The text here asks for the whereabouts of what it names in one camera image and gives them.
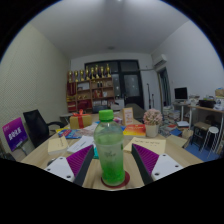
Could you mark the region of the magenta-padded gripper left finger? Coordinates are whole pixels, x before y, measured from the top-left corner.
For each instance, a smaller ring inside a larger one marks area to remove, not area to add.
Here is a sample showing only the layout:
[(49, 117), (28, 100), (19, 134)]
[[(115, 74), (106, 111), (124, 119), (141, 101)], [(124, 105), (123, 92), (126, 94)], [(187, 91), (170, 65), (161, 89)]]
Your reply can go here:
[(58, 157), (45, 168), (45, 171), (82, 186), (93, 156), (94, 146), (89, 145), (67, 158)]

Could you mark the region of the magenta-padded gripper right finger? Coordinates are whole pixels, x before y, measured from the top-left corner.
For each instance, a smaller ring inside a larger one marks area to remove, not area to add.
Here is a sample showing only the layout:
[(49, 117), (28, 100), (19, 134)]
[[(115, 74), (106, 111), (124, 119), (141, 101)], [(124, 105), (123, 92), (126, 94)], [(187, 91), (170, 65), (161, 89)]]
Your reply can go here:
[(137, 144), (132, 145), (131, 153), (145, 185), (182, 169), (182, 166), (166, 153), (158, 155)]

